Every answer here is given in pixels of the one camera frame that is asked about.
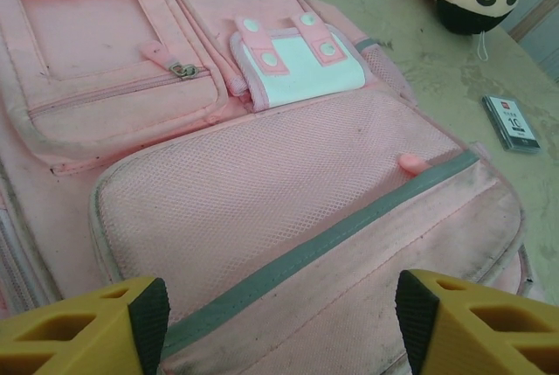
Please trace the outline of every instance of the metal zipper pull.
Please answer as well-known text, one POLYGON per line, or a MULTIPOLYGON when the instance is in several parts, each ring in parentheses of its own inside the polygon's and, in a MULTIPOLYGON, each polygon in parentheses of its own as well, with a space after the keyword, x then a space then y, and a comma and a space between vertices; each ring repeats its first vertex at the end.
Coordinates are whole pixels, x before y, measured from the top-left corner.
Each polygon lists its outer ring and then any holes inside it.
POLYGON ((191 80, 198 75, 198 68, 194 65, 181 65, 180 63, 173 64, 169 70, 179 78, 184 80, 191 80))
POLYGON ((171 71, 183 80, 191 80, 198 75, 198 68, 194 65, 183 65, 167 48, 158 41, 148 41, 140 45, 140 52, 146 58, 171 71))

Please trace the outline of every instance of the memory card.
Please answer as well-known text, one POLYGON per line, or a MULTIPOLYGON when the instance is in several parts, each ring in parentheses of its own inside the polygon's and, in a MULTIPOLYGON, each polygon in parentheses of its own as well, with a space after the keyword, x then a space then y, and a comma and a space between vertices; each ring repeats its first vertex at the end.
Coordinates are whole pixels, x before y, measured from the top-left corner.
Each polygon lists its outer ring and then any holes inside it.
POLYGON ((540 144, 515 100, 486 95, 482 101, 505 149, 540 151, 540 144))

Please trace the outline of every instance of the beige surface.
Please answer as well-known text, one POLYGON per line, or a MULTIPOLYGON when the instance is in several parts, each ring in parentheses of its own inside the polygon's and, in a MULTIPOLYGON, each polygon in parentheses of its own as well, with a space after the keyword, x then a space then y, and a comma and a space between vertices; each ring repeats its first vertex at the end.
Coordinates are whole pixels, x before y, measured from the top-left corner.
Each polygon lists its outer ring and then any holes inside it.
POLYGON ((528 254, 548 299, 559 304, 559 87, 501 29, 487 34, 489 61, 479 60, 477 38, 446 31, 429 0, 325 1, 385 42, 424 111, 465 141, 485 144, 520 193, 528 215, 528 254), (487 93, 520 101, 540 138, 540 155, 503 150, 480 105, 487 93))

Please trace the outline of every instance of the white string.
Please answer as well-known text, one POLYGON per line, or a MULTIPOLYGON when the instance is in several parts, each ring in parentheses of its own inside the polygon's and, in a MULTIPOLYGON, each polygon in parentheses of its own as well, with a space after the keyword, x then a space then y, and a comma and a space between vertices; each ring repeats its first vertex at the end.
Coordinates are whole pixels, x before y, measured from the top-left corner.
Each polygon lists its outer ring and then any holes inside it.
POLYGON ((489 54, 486 49, 486 32, 482 31, 480 34, 480 39, 478 40, 478 58, 482 62, 487 62, 489 60, 489 54))

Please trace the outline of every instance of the white button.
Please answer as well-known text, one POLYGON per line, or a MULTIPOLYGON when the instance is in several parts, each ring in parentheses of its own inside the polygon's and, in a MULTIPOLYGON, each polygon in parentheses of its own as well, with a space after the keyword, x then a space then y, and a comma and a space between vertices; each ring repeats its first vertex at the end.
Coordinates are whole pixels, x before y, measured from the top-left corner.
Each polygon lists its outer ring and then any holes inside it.
POLYGON ((262 60, 264 61, 264 63, 266 63, 268 66, 277 66, 278 65, 278 60, 276 59, 276 57, 271 54, 271 53, 264 53, 262 55, 262 60))
POLYGON ((314 17, 313 14, 305 14, 301 16, 300 21, 304 25, 313 25, 316 22, 316 18, 314 17))
POLYGON ((321 45, 321 52, 327 56, 333 56, 335 53, 335 47, 330 43, 324 43, 321 45))
POLYGON ((252 31, 252 32, 256 32, 259 30, 259 25, 256 21, 253 21, 251 19, 246 19, 245 21, 243 21, 243 25, 245 26, 245 28, 248 31, 252 31))

